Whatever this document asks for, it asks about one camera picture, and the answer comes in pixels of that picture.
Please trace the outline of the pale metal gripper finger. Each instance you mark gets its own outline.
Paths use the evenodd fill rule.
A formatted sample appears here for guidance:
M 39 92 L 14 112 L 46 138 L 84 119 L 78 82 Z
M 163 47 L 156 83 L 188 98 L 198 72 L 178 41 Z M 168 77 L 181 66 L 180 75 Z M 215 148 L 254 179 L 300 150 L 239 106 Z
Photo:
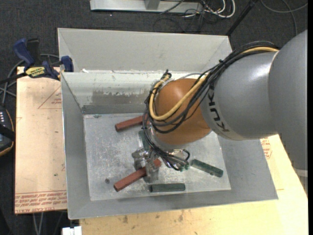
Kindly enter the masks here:
M 146 166 L 146 182 L 158 180 L 159 168 L 155 166 Z
M 146 160 L 143 157 L 134 158 L 134 168 L 135 170 L 142 169 L 146 166 Z

